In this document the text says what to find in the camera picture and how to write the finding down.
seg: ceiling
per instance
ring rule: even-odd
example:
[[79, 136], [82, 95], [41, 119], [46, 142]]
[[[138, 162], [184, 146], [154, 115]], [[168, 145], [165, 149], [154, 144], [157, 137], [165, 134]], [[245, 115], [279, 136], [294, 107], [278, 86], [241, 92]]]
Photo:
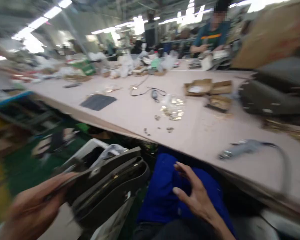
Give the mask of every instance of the ceiling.
[[[217, 0], [195, 0], [195, 7], [213, 7]], [[147, 18], [149, 9], [156, 10], [156, 16], [169, 18], [180, 10], [186, 10], [189, 0], [72, 0], [78, 11], [93, 11], [96, 14], [115, 12], [122, 22], [142, 14]], [[0, 36], [11, 36], [27, 26], [37, 17], [54, 6], [53, 0], [0, 0]]]

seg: cardboard box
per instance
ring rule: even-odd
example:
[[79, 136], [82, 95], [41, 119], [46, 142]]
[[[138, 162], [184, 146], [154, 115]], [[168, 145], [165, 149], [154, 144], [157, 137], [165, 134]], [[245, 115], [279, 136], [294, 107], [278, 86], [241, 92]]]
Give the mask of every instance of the cardboard box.
[[[201, 92], [198, 92], [198, 93], [188, 92], [189, 88], [194, 87], [194, 86], [201, 87], [202, 88]], [[185, 90], [186, 96], [203, 96], [203, 95], [209, 93], [211, 91], [211, 89], [212, 89], [212, 79], [211, 78], [194, 80], [192, 83], [184, 84], [184, 90]]]
[[232, 100], [227, 97], [213, 95], [209, 99], [209, 103], [206, 107], [217, 110], [222, 113], [226, 113], [231, 107]]
[[104, 72], [102, 75], [103, 75], [103, 77], [110, 77], [111, 72], [110, 71]]
[[254, 69], [291, 56], [300, 46], [300, 0], [263, 9], [232, 61], [232, 68]]
[[155, 75], [155, 76], [163, 76], [163, 75], [165, 75], [166, 73], [167, 73], [167, 70], [164, 69], [163, 72], [155, 72], [154, 75]]
[[232, 81], [217, 82], [212, 85], [210, 94], [232, 93]]

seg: cardboard tray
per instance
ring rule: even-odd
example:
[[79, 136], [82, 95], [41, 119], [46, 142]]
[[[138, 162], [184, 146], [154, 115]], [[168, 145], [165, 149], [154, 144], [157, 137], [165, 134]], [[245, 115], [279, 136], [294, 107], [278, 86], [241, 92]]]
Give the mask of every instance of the cardboard tray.
[[[203, 87], [203, 90], [199, 93], [190, 93], [188, 92], [188, 89], [192, 86], [201, 86]], [[192, 83], [185, 83], [184, 84], [184, 91], [186, 96], [203, 96], [207, 93], [209, 93], [212, 89], [212, 79], [206, 78], [206, 79], [199, 79], [194, 80]]]
[[232, 81], [217, 82], [212, 85], [211, 95], [232, 93]]
[[206, 107], [226, 113], [231, 107], [232, 100], [223, 96], [211, 96]]
[[164, 69], [163, 72], [155, 72], [154, 75], [155, 75], [155, 76], [163, 76], [163, 75], [165, 75], [166, 73], [167, 73], [167, 70]]

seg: clear plastic bag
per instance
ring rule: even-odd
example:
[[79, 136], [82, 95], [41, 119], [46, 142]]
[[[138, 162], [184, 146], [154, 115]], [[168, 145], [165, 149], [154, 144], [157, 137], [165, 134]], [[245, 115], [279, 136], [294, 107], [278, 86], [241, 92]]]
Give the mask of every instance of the clear plastic bag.
[[164, 69], [171, 70], [174, 64], [177, 62], [177, 60], [178, 53], [176, 51], [171, 51], [169, 55], [167, 53], [164, 53], [161, 65]]

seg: finger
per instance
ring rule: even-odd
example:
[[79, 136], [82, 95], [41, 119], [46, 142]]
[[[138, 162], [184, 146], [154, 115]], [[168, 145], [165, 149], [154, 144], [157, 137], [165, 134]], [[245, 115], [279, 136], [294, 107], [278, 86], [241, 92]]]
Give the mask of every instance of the finger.
[[24, 192], [26, 199], [24, 201], [31, 201], [32, 204], [38, 204], [42, 202], [42, 199], [45, 198], [48, 194], [52, 193], [53, 190], [58, 188], [61, 184], [69, 180], [70, 178], [76, 176], [78, 173], [71, 172], [66, 174], [59, 174], [53, 178], [48, 179], [47, 181], [30, 188]]
[[192, 188], [203, 187], [201, 180], [194, 173], [194, 171], [191, 169], [191, 167], [184, 165], [183, 163], [180, 163], [180, 162], [176, 162], [176, 164], [185, 172], [185, 174], [187, 175], [187, 177], [191, 183]]
[[180, 199], [181, 202], [185, 203], [188, 206], [190, 205], [190, 197], [183, 190], [174, 187], [172, 191]]

